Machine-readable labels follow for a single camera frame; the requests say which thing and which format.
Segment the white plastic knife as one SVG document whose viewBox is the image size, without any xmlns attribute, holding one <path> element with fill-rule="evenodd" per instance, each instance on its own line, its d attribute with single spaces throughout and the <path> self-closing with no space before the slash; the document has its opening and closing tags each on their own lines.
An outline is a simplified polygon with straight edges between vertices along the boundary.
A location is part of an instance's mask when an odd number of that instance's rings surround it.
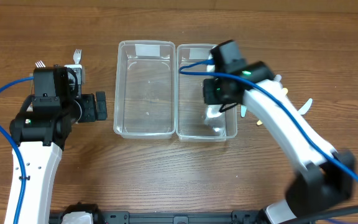
<svg viewBox="0 0 358 224">
<path fill-rule="evenodd" d="M 220 112 L 222 105 L 208 105 L 206 108 L 206 119 L 222 119 L 225 114 Z"/>
</svg>

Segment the mint green plastic knife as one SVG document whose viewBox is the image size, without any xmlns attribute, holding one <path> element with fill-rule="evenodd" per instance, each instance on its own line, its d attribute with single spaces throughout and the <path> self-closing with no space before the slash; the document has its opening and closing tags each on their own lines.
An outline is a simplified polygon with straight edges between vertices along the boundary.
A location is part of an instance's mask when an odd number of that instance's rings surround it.
<svg viewBox="0 0 358 224">
<path fill-rule="evenodd" d="M 244 105 L 241 105 L 241 117 L 245 118 L 246 116 L 247 107 Z"/>
</svg>

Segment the pale grey-blue plastic knife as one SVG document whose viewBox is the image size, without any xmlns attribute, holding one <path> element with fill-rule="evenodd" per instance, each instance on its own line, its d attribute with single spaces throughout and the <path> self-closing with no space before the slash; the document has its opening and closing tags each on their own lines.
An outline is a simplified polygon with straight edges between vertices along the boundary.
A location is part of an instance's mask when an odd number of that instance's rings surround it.
<svg viewBox="0 0 358 224">
<path fill-rule="evenodd" d="M 274 80 L 275 80 L 276 82 L 280 82 L 281 79 L 282 79 L 282 76 L 279 75 L 279 74 L 275 75 L 275 77 L 274 77 Z"/>
</svg>

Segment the yellow plastic knife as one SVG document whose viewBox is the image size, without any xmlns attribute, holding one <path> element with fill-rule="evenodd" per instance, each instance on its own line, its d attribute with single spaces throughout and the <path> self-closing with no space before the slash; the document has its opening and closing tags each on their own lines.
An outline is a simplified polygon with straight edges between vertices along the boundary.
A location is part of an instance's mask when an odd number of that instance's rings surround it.
<svg viewBox="0 0 358 224">
<path fill-rule="evenodd" d="M 283 88 L 282 92 L 284 95 L 286 95 L 288 93 L 288 89 L 287 88 Z M 261 120 L 258 120 L 258 122 L 256 123 L 256 125 L 261 126 L 263 124 L 263 122 Z"/>
</svg>

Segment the light blue plastic knife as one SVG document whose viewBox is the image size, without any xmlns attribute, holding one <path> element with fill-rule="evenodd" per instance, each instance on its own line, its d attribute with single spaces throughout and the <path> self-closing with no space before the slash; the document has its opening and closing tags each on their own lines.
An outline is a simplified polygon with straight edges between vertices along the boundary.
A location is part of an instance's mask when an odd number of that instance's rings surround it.
<svg viewBox="0 0 358 224">
<path fill-rule="evenodd" d="M 306 113 L 310 110 L 312 104 L 313 104 L 313 99 L 312 99 L 312 98 L 309 98 L 309 99 L 307 100 L 307 102 L 298 110 L 298 113 L 299 113 L 300 115 L 306 114 Z"/>
</svg>

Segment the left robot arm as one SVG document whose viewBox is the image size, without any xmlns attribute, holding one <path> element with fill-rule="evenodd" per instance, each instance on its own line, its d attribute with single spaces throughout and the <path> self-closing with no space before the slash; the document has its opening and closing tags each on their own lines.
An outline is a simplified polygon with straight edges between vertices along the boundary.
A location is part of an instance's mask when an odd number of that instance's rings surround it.
<svg viewBox="0 0 358 224">
<path fill-rule="evenodd" d="M 14 170 L 5 223 L 48 223 L 65 141 L 76 122 L 106 119 L 106 96 L 30 95 L 11 122 Z"/>
</svg>

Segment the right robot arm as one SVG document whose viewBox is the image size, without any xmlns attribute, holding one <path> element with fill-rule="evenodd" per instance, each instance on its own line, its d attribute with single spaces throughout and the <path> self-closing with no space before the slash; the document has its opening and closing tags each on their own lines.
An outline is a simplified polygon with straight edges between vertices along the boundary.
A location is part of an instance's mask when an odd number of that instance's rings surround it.
<svg viewBox="0 0 358 224">
<path fill-rule="evenodd" d="M 246 106 L 263 122 L 295 169 L 285 198 L 263 208 L 260 223 L 311 218 L 350 199 L 356 178 L 354 155 L 337 152 L 306 122 L 266 64 L 246 65 L 243 60 L 223 64 L 212 59 L 203 63 L 208 76 L 203 87 L 205 103 Z"/>
</svg>

